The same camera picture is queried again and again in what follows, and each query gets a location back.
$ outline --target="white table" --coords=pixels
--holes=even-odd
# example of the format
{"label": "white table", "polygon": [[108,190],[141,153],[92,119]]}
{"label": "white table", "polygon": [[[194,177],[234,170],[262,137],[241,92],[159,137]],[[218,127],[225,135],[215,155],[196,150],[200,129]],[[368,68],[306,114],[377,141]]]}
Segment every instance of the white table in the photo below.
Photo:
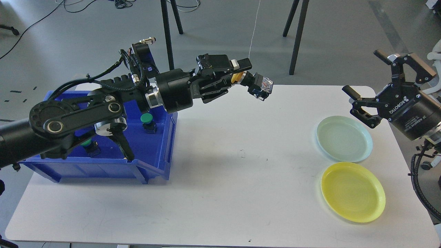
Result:
{"label": "white table", "polygon": [[[368,87],[355,87],[373,97]],[[34,174],[6,229],[20,241],[164,246],[425,247],[439,239],[417,199],[388,123],[370,129],[359,164],[386,193],[367,224],[336,215],[320,178],[335,163],[315,141],[318,123],[349,114],[340,86],[282,86],[264,102],[235,86],[179,113],[170,181],[65,180]]]}

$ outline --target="blue plastic bin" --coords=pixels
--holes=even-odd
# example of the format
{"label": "blue plastic bin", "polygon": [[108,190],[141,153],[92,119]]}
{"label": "blue plastic bin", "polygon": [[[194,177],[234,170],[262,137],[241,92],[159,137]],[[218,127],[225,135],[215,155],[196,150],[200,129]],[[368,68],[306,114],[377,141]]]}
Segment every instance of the blue plastic bin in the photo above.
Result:
{"label": "blue plastic bin", "polygon": [[[87,93],[88,91],[66,91],[57,100],[86,96]],[[40,156],[36,156],[23,161],[22,164],[56,183],[61,178],[88,177],[137,178],[143,184],[157,176],[168,180],[178,114],[168,114],[163,107],[151,109],[157,131],[156,134],[148,134],[139,119],[141,112],[136,101],[126,102],[124,106],[128,125],[124,135],[135,154],[135,160],[132,162],[124,159],[119,147],[109,138],[96,135],[92,140],[97,141],[101,153],[93,158],[87,155],[83,147],[78,146],[65,160],[41,159]]]}

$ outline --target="green button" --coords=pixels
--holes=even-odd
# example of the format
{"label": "green button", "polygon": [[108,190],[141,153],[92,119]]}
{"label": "green button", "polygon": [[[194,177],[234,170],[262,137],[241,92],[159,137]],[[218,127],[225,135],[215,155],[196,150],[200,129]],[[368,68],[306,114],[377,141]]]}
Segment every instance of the green button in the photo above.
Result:
{"label": "green button", "polygon": [[150,124],[153,121],[153,115],[151,113],[145,113],[141,115],[141,121],[145,124]]}
{"label": "green button", "polygon": [[92,139],[88,139],[88,140],[86,140],[85,142],[83,142],[83,143],[81,144],[81,146],[82,146],[82,147],[88,147],[88,146],[90,146],[90,144],[92,144]]}

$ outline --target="floor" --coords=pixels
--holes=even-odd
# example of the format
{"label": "floor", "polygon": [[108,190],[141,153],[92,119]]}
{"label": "floor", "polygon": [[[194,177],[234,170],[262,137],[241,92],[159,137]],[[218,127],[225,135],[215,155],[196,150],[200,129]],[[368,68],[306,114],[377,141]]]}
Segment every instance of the floor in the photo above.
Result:
{"label": "floor", "polygon": [[[79,10],[89,2],[84,0],[66,8]],[[253,71],[276,84],[367,85],[379,92],[390,82],[391,75],[388,66],[372,54],[374,50],[382,49],[389,54],[415,52],[429,63],[426,54],[441,38],[441,20],[425,6],[425,0],[314,0],[309,4],[297,68],[290,76],[298,13],[288,37],[281,34],[291,0],[201,2],[196,11],[180,13],[184,35],[178,34],[173,15],[169,15],[176,68],[196,67],[196,56],[205,53],[227,54],[230,59],[249,56]],[[177,3],[189,6],[195,1],[177,0]],[[119,10],[113,2],[98,0],[75,14],[59,7],[30,28],[14,50],[0,60],[0,124],[26,118],[29,109],[48,90],[86,73],[101,73],[119,58],[119,49],[126,49],[142,38],[157,38],[151,50],[159,70],[167,71],[159,1],[136,1],[133,5]],[[56,7],[53,0],[0,0],[0,23],[23,32]],[[0,30],[0,54],[6,53],[16,41],[12,33]],[[126,73],[121,67],[108,77]],[[409,80],[414,76],[411,71],[407,74]],[[421,141],[411,142],[392,129],[409,166],[415,146]],[[7,167],[0,172],[0,179],[7,187],[0,197],[0,234],[4,234],[31,174],[27,168],[17,173]],[[440,174],[441,166],[420,171],[423,191],[438,209],[441,209],[441,191],[437,186]],[[42,245],[19,242],[23,248]],[[44,247],[61,248],[68,244],[46,243]],[[74,248],[79,247],[114,245],[74,244]]]}

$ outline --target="plate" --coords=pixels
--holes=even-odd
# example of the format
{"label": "plate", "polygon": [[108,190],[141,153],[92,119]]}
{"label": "plate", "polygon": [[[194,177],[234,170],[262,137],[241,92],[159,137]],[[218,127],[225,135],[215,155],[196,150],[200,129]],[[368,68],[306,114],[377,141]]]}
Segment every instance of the plate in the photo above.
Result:
{"label": "plate", "polygon": [[341,217],[359,223],[378,218],[386,205],[380,181],[368,169],[350,162],[339,162],[321,177],[326,203]]}
{"label": "plate", "polygon": [[319,123],[316,136],[321,149],[338,161],[359,162],[372,152],[369,132],[348,117],[327,117]]}

